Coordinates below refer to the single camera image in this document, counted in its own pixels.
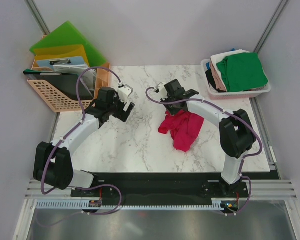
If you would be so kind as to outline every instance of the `green cloth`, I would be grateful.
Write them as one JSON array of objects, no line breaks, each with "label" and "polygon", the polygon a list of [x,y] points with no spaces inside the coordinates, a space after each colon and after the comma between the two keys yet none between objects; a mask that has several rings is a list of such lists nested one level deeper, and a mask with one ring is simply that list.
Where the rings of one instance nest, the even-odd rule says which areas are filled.
[{"label": "green cloth", "polygon": [[30,51],[35,54],[35,49],[67,45],[83,45],[90,67],[101,66],[106,63],[106,58],[69,21],[33,45]]},{"label": "green cloth", "polygon": [[261,88],[268,83],[258,54],[255,52],[226,56],[216,66],[229,93]]}]

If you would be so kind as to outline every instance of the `red wire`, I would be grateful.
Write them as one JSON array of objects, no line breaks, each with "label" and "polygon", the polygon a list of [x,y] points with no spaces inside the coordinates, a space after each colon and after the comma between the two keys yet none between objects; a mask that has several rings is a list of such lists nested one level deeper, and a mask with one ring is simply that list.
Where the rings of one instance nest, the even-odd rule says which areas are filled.
[{"label": "red wire", "polygon": [[237,203],[239,202],[239,198],[240,198],[240,196],[239,196],[239,193],[238,193],[238,192],[236,192],[236,201],[235,201],[235,203],[234,203],[234,204],[237,204]]}]

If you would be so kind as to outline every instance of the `red cloth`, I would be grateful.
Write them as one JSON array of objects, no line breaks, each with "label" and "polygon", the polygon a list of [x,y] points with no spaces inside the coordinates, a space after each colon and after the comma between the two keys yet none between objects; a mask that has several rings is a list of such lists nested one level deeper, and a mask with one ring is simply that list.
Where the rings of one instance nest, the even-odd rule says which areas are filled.
[{"label": "red cloth", "polygon": [[171,116],[168,111],[165,114],[165,120],[158,129],[159,133],[167,134],[170,130],[174,148],[186,153],[197,139],[204,118],[183,110],[174,116]]}]

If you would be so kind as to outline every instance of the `table surface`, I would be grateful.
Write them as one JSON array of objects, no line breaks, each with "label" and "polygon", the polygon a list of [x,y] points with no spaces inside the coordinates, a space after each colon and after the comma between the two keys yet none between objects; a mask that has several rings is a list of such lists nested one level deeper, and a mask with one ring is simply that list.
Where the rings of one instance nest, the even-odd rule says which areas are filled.
[{"label": "table surface", "polygon": [[[135,103],[126,123],[110,117],[97,132],[90,135],[72,156],[73,168],[89,172],[222,172],[225,153],[220,146],[219,130],[204,121],[199,137],[184,153],[173,147],[170,133],[161,134],[158,128],[165,119],[166,109],[146,98],[145,90],[161,82],[178,79],[185,90],[194,89],[209,99],[199,65],[178,66],[118,66],[112,68],[133,88],[131,101]],[[117,79],[112,77],[117,88]],[[159,100],[155,93],[150,94]],[[216,104],[230,110],[245,110],[253,128],[259,134],[256,119],[248,98],[216,100]],[[82,117],[81,112],[62,112],[54,138],[63,136]],[[254,143],[250,153],[257,152]],[[269,172],[264,151],[246,159],[243,172]]]}]

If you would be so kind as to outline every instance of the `white plastic basket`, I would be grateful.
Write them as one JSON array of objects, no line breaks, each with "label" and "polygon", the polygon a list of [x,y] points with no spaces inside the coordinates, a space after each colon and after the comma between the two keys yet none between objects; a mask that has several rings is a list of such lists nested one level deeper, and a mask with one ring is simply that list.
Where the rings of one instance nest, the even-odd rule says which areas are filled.
[{"label": "white plastic basket", "polygon": [[265,86],[256,88],[252,91],[240,91],[240,92],[213,92],[210,89],[210,85],[206,76],[207,66],[206,64],[209,63],[209,59],[205,59],[201,61],[201,68],[203,71],[203,81],[204,84],[199,83],[199,87],[206,88],[209,94],[210,99],[212,100],[222,100],[222,99],[242,99],[242,98],[255,98],[263,93],[268,93],[271,90],[270,83],[268,82]]}]

